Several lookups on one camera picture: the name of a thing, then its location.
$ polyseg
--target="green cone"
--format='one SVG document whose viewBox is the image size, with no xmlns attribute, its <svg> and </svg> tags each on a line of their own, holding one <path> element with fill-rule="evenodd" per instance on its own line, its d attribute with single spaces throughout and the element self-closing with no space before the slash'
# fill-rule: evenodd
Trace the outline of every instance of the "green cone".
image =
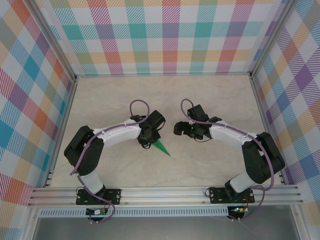
<svg viewBox="0 0 320 240">
<path fill-rule="evenodd" d="M 152 143 L 152 145 L 155 146 L 157 149 L 161 150 L 162 152 L 164 152 L 165 154 L 167 154 L 168 156 L 170 156 L 165 146 L 163 146 L 163 144 L 159 140 L 156 141 L 155 143 Z"/>
</svg>

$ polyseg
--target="purple cable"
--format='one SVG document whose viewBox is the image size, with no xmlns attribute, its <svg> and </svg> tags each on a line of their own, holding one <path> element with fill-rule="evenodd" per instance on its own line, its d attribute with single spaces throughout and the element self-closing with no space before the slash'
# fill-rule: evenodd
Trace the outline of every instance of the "purple cable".
<svg viewBox="0 0 320 240">
<path fill-rule="evenodd" d="M 231 130 L 233 130 L 233 131 L 235 131 L 235 132 L 237 132 L 237 133 L 240 133 L 240 134 L 242 134 L 242 135 L 244 135 L 244 136 L 248 136 L 248 137 L 249 137 L 250 139 L 252 139 L 252 140 L 259 146 L 259 148 L 262 150 L 262 152 L 263 152 L 263 154 L 264 154 L 264 156 L 265 156 L 265 159 L 266 159 L 266 161 L 267 161 L 267 163 L 268 163 L 268 166 L 269 166 L 269 168 L 270 168 L 271 183 L 270 183 L 270 186 L 268 186 L 268 187 L 266 187 L 266 188 L 264 188 L 262 185 L 256 185 L 256 186 L 251 187 L 252 189 L 263 191 L 261 201 L 260 201 L 260 203 L 258 204 L 258 206 L 256 207 L 256 209 L 254 210 L 254 212 L 257 211 L 257 210 L 261 207 L 261 205 L 262 205 L 262 203 L 263 203 L 263 201 L 264 201 L 264 199 L 265 199 L 266 191 L 269 191 L 270 189 L 272 189 L 272 187 L 274 186 L 274 183 L 275 183 L 275 173 L 274 173 L 274 169 L 273 169 L 273 167 L 272 167 L 270 158 L 269 158 L 269 156 L 268 156 L 268 154 L 267 154 L 267 151 L 266 151 L 265 148 L 262 146 L 262 144 L 261 144 L 257 139 L 255 139 L 253 136 L 251 136 L 251 135 L 247 134 L 246 132 L 241 131 L 240 129 L 237 129 L 237 128 L 233 127 L 233 126 L 224 125 L 224 124 L 216 123 L 216 122 L 197 121 L 197 120 L 192 119 L 192 118 L 189 117 L 189 116 L 186 114 L 186 112 L 184 111 L 184 108 L 183 108 L 184 101 L 188 101 L 189 103 L 191 103 L 192 107 L 194 106 L 194 104 L 193 104 L 193 102 L 192 102 L 190 99 L 188 99 L 188 98 L 183 99 L 183 100 L 181 101 L 181 104 L 180 104 L 180 108 L 181 108 L 181 111 L 182 111 L 183 115 L 184 115 L 187 119 L 189 119 L 190 121 L 192 121 L 192 122 L 194 122 L 194 123 L 197 123 L 197 124 L 214 125 L 214 126 L 219 126 L 219 127 L 231 129 Z M 248 219 L 250 216 L 253 215 L 254 212 L 252 212 L 252 213 L 251 213 L 250 215 L 248 215 L 248 216 L 243 217 L 242 220 Z"/>
<path fill-rule="evenodd" d="M 79 160 L 78 160 L 78 162 L 76 163 L 76 165 L 75 165 L 74 169 L 72 170 L 72 172 L 70 173 L 70 175 L 73 175 L 73 174 L 75 174 L 75 173 L 77 172 L 77 169 L 78 169 L 78 167 L 80 166 L 80 163 L 81 163 L 81 161 L 82 161 L 82 159 L 83 159 L 83 157 L 84 157 L 84 155 L 85 155 L 86 150 L 88 149 L 88 147 L 90 146 L 91 142 L 92 142 L 96 137 L 98 137 L 99 135 L 101 135 L 101 134 L 103 134 L 103 133 L 105 133 L 105 132 L 107 132 L 107 131 L 110 131 L 110 130 L 112 130 L 112 129 L 116 129 L 116 128 L 119 128 L 119 127 L 130 127 L 130 126 L 134 126 L 134 125 L 139 125 L 139 124 L 143 123 L 145 120 L 147 120 L 147 118 L 149 117 L 149 114 L 150 114 L 150 107 L 149 107 L 148 103 L 146 103 L 145 101 L 143 101 L 143 100 L 141 100 L 141 99 L 133 100 L 133 101 L 130 103 L 129 109 L 130 109 L 131 116 L 133 116 L 133 114 L 132 114 L 132 104 L 134 104 L 135 102 L 142 102 L 142 103 L 144 103 L 144 104 L 146 105 L 147 113 L 146 113 L 145 118 L 143 118 L 143 119 L 140 120 L 140 121 L 134 122 L 134 123 L 119 124 L 119 125 L 111 126 L 111 127 L 108 127 L 108 128 L 106 128 L 106 129 L 98 132 L 97 134 L 95 134 L 92 138 L 90 138 L 90 140 L 89 140 L 89 141 L 86 143 L 86 145 L 84 146 L 84 148 L 83 148 L 83 150 L 82 150 L 82 152 L 81 152 L 81 155 L 80 155 L 80 157 L 79 157 Z M 77 174 L 77 178 L 78 178 L 79 182 L 83 185 L 83 188 L 84 188 L 91 196 L 93 196 L 93 197 L 95 197 L 96 199 L 99 199 L 99 200 L 101 200 L 101 201 L 103 201 L 103 202 L 105 202 L 105 203 L 107 203 L 107 204 L 109 204 L 109 205 L 111 205 L 111 206 L 113 207 L 113 212 L 111 213 L 110 216 L 107 216 L 107 217 L 105 217 L 104 219 L 100 220 L 99 222 L 96 222 L 96 221 L 93 221 L 93 220 L 91 219 L 91 215 L 90 215 L 90 216 L 89 216 L 90 221 L 98 224 L 98 223 L 103 223 L 103 222 L 109 220 L 109 219 L 115 214 L 115 212 L 116 212 L 116 207 L 115 207 L 115 205 L 114 205 L 112 202 L 110 202 L 110 201 L 108 201 L 108 200 L 106 200 L 106 199 L 104 199 L 104 198 L 102 198 L 102 197 L 99 197 L 99 196 L 95 195 L 93 192 L 91 192 L 91 191 L 86 187 L 86 185 L 85 185 L 84 182 L 81 180 L 81 178 L 80 178 L 80 176 L 79 176 L 78 174 Z"/>
<path fill-rule="evenodd" d="M 87 151 L 88 147 L 90 146 L 91 142 L 96 138 L 98 137 L 99 135 L 107 132 L 107 131 L 110 131 L 112 129 L 116 129 L 116 128 L 119 128 L 119 127 L 130 127 L 130 126 L 134 126 L 134 125 L 139 125 L 141 123 L 143 123 L 145 120 L 147 120 L 147 118 L 149 117 L 149 114 L 150 114 L 150 107 L 148 105 L 148 103 L 146 103 L 145 101 L 141 100 L 141 99 L 136 99 L 136 100 L 133 100 L 131 103 L 130 103 L 130 113 L 132 115 L 132 104 L 135 103 L 135 102 L 142 102 L 146 105 L 147 107 L 147 114 L 145 116 L 145 118 L 143 118 L 141 121 L 137 121 L 137 122 L 134 122 L 134 123 L 129 123 L 129 124 L 119 124 L 119 125 L 115 125 L 115 126 L 110 126 L 104 130 L 101 130 L 99 131 L 98 133 L 96 133 L 92 138 L 90 138 L 90 140 L 86 143 L 86 145 L 84 146 L 82 152 L 81 152 L 81 155 L 79 157 L 79 160 L 78 162 L 76 163 L 74 169 L 72 170 L 72 172 L 70 173 L 70 175 L 73 175 L 76 173 L 77 169 L 79 168 L 80 164 L 81 164 L 81 161 L 82 161 L 82 158 L 84 157 L 85 155 L 85 152 Z"/>
</svg>

